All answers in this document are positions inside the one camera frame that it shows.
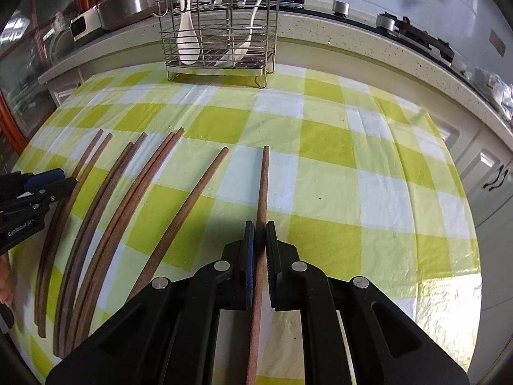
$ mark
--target wooden chopstick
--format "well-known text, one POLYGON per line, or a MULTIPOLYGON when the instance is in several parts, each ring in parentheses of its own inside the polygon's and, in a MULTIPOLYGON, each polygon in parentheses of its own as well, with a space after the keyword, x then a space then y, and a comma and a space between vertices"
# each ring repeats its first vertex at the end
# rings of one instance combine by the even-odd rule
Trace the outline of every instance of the wooden chopstick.
POLYGON ((217 168, 219 168, 219 165, 225 158, 225 156, 228 154, 228 148, 225 146, 222 148, 221 152, 217 155, 217 157, 214 159, 212 164, 208 167, 205 174, 201 177, 199 182, 196 184, 192 192, 189 194, 187 199, 185 200, 184 204, 182 204, 180 210, 178 213, 176 213, 176 216, 174 216, 173 221, 163 234, 162 238, 158 242, 155 250, 149 257, 148 261, 146 262, 146 265, 144 265, 143 270, 141 271, 139 277, 137 278, 132 291, 130 292, 128 299, 130 300, 133 298, 135 294, 137 294, 141 289, 143 289, 150 281, 151 277, 155 274, 155 271, 158 268, 158 265, 162 261, 164 255, 167 252, 167 249, 169 249, 171 243, 173 242, 174 238, 176 237, 176 234, 181 228, 181 225, 184 223, 185 219, 191 212, 192 208, 194 207, 194 204, 198 200, 199 196, 203 192, 204 188, 207 186, 207 184, 212 179, 213 175, 217 171, 217 168))
MULTIPOLYGON (((93 137, 93 140, 89 143, 86 150, 80 157, 78 163, 75 166, 75 169, 73 170, 73 173, 71 176, 73 178, 76 178, 78 174, 80 173, 80 170, 84 166, 84 163, 86 162, 87 158, 91 154, 94 146, 98 143, 99 138, 102 136, 103 130, 99 129, 99 131, 96 133, 96 135, 93 137)), ((39 308, 39 297, 40 297, 40 286, 41 286, 41 280, 43 276, 43 268, 45 266, 46 260, 48 258, 48 250, 50 248, 50 245, 52 244, 53 237, 55 235, 55 229, 57 227, 57 223, 59 221, 59 218, 62 214, 62 211, 64 209, 64 206, 66 205, 68 199, 63 199, 59 201, 57 204, 57 207, 55 208, 55 212, 53 213, 52 220, 50 221, 50 225, 48 226, 48 231, 46 232, 45 237, 45 243, 43 245, 43 249, 41 250, 41 257, 39 259, 39 268, 38 268, 38 279, 36 281, 35 286, 35 300, 34 300, 34 322, 37 326, 39 326, 42 323, 42 320, 39 319, 38 314, 38 308, 39 308)))
POLYGON ((62 358, 64 356, 66 333, 68 331, 71 312, 73 310, 73 302, 75 300, 75 294, 79 284, 81 269, 89 249, 89 245, 91 244, 94 231, 98 226, 103 211, 105 210, 117 183, 145 138, 146 133, 142 133, 135 144, 132 142, 127 144, 102 182, 101 187, 99 188, 82 221, 80 230, 76 235, 75 242, 71 248, 71 253, 68 257, 66 269, 63 274, 63 280, 61 282, 61 288, 57 300, 57 308, 55 311, 53 353, 57 357, 62 358))
POLYGON ((169 134, 158 149, 148 160, 138 177, 130 186, 122 199, 107 229, 105 230, 98 247, 89 264, 84 281, 80 286, 73 314, 71 316, 68 337, 66 339, 65 354, 69 354, 82 343, 89 335, 96 302, 103 286, 105 276, 109 269, 119 240, 130 222, 130 219, 162 163, 169 155, 175 144, 183 134, 179 129, 176 134, 169 134))
POLYGON ((256 214, 255 232, 255 291, 251 309, 251 332, 249 337, 248 370, 246 385, 257 382, 258 341, 260 339, 260 319, 262 316, 262 292, 266 280, 267 261, 265 256, 265 224, 267 222, 267 187, 269 180, 269 147, 264 146, 262 170, 260 174, 260 191, 258 193, 258 209, 256 214))
POLYGON ((71 208, 75 204, 75 200, 77 196, 80 193, 80 189, 84 185, 84 182, 86 181, 87 177, 89 176, 89 173, 93 169, 94 165, 96 164, 98 158, 104 151, 104 149, 107 147, 108 143, 112 139, 112 134, 109 133, 105 137, 105 139, 102 141, 102 143, 99 145, 96 152, 93 154, 91 160, 86 165, 85 169, 80 174, 80 177, 75 185, 75 188, 73 189, 73 192, 71 192, 71 195, 69 196, 68 200, 66 201, 66 205, 62 211, 62 214, 58 220, 57 227, 55 229, 55 234, 52 240, 52 243, 50 247, 48 248, 48 256, 45 261, 45 265, 43 267, 43 274, 41 277, 41 284, 39 286, 39 303, 38 303, 38 319, 40 321, 38 325, 38 334, 40 337, 46 337, 46 306, 47 306, 47 300, 48 300, 48 288, 50 287, 50 278, 52 276, 52 268, 53 268, 53 261, 55 260, 55 255, 57 254, 57 249, 59 246, 59 243, 61 241, 61 236, 64 231, 64 228, 66 226, 66 221, 69 217, 69 214, 71 212, 71 208))

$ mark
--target checkered tablecloth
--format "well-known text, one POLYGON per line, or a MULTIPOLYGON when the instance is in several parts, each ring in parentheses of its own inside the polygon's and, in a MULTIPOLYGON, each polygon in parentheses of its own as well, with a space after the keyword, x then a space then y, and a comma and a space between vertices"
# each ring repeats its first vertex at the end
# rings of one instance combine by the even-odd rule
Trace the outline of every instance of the checkered tablecloth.
MULTIPOLYGON (((153 179, 114 256, 94 329, 124 304, 162 233, 223 146, 230 153, 157 275, 173 281, 189 277, 218 259, 226 243, 242 238, 245 221, 256 219, 267 144, 267 216, 279 239, 296 245, 302 260, 330 277, 368 277, 468 368, 481 305, 478 246, 458 173, 426 111, 360 82, 286 65, 277 65, 268 88, 260 90, 252 78, 179 76, 168 82, 163 65, 146 64, 90 78, 56 110, 17 163, 24 172, 61 167, 69 174, 97 129, 114 135, 67 222, 51 277, 46 339, 38 337, 33 322, 45 233, 11 251, 13 336, 40 379, 59 361, 52 354, 57 294, 99 185, 126 143, 147 132, 101 219, 87 262, 135 176, 179 127, 186 129, 184 137, 153 179)), ((266 302, 258 384, 303 383, 299 314, 274 312, 266 302)), ((216 360, 216 372, 227 369, 227 359, 216 360)))

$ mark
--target spoon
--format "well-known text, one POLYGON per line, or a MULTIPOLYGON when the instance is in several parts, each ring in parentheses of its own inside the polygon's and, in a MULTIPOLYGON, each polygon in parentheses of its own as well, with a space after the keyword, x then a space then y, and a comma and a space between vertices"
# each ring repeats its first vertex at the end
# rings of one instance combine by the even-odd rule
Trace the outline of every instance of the spoon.
POLYGON ((239 62, 246 56, 246 53, 248 52, 248 49, 251 45, 251 35, 253 33, 253 23, 255 22, 255 16, 257 15, 257 9, 258 6, 262 3, 262 0, 257 0, 255 4, 255 8, 253 9, 253 13, 251 14, 251 20, 249 22, 249 36, 247 39, 242 42, 240 45, 238 45, 233 50, 233 55, 230 53, 231 51, 228 51, 225 53, 222 58, 215 64, 215 66, 229 66, 231 63, 239 62))
POLYGON ((191 0, 180 0, 180 28, 178 29, 178 55, 185 65, 194 64, 199 58, 199 43, 191 18, 191 0))

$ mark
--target wire rack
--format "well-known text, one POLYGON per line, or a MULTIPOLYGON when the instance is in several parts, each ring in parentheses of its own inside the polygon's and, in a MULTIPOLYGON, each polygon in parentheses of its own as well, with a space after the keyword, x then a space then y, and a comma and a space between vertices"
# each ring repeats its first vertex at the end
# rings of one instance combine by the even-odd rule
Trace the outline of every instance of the wire rack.
POLYGON ((267 86, 267 74, 274 72, 280 0, 156 2, 170 81, 177 74, 245 75, 255 76, 260 88, 267 86))

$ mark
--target stainless steel pot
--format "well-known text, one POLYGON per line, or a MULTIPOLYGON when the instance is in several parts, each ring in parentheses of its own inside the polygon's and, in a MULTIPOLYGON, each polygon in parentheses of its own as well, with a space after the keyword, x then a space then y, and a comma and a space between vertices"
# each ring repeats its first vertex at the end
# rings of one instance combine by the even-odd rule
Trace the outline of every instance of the stainless steel pot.
POLYGON ((105 30, 117 30, 150 17, 155 8, 155 0, 101 0, 97 5, 105 30))

